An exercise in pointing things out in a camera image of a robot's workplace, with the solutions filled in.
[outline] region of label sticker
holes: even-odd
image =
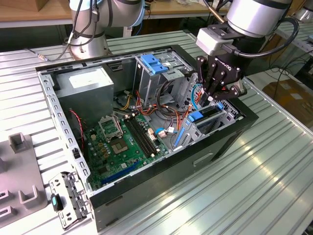
[[[173,133],[174,132],[174,127],[170,126],[168,129],[167,129],[168,132],[170,133]]]
[[[101,85],[112,84],[109,75],[102,69],[95,69],[86,73],[75,74],[69,77],[69,81],[73,88],[84,87],[95,83],[101,83]]]
[[[294,99],[303,99],[302,96],[299,95],[298,93],[293,93],[293,94],[291,94],[291,95],[292,95],[292,97],[293,97]]]
[[[286,83],[282,83],[280,84],[284,89],[288,90],[288,89],[291,89],[291,86],[289,86],[288,84]]]
[[[79,88],[100,82],[100,77],[86,76],[86,74],[74,75],[69,78],[73,88]]]
[[[162,65],[167,67],[167,66],[170,66],[171,63],[166,62],[166,63],[163,63]]]

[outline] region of green circuit board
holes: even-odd
[[[147,129],[150,126],[144,117],[138,115],[135,119],[148,136]],[[90,169],[88,179],[93,190],[101,188],[103,181],[106,181],[106,179],[109,180],[112,177],[120,178],[168,154],[165,145],[158,140],[153,142],[153,145],[159,149],[159,152],[154,157],[146,157],[126,127],[123,119],[119,120],[119,124],[123,131],[123,137],[113,138],[110,142],[106,141],[99,125],[85,132],[88,148],[86,160]],[[102,128],[105,130],[114,129],[110,122],[108,127],[102,124]]]

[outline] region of yellow wire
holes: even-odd
[[[126,110],[129,106],[130,100],[131,100],[131,96],[129,95],[126,105],[123,108],[121,108],[120,110]]]

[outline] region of ram slot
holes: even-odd
[[[152,154],[157,153],[156,148],[153,146],[146,134],[141,130],[140,125],[135,119],[127,120],[125,125],[147,158],[151,157]]]
[[[131,124],[134,126],[135,130],[139,130],[138,133],[141,135],[143,141],[148,146],[150,153],[156,154],[157,153],[156,148],[154,147],[150,139],[147,137],[146,133],[141,129],[141,126],[139,125],[139,123],[135,119],[133,119],[131,120]]]
[[[149,157],[150,156],[149,149],[145,146],[145,144],[140,139],[140,136],[138,135],[136,129],[134,129],[134,127],[130,124],[129,121],[126,121],[125,125],[130,131],[130,133],[132,134],[133,138],[135,139],[139,147],[141,148],[141,150],[143,151],[143,153],[145,154],[145,156]]]

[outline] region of pci slot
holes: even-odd
[[[118,173],[116,173],[114,175],[109,176],[106,179],[103,179],[101,181],[101,184],[105,185],[106,183],[114,181],[114,180],[116,180],[116,179],[118,179],[118,178],[120,178],[120,177],[122,177],[122,176],[124,176],[124,175],[126,175],[126,174],[128,174],[128,173],[130,173],[132,171],[134,171],[139,163],[140,163],[140,161],[134,163],[133,165],[129,166],[128,168],[126,168],[124,170],[121,170],[120,172],[118,172]]]
[[[142,131],[141,126],[135,119],[125,120],[125,125],[147,158],[157,153],[157,149]]]

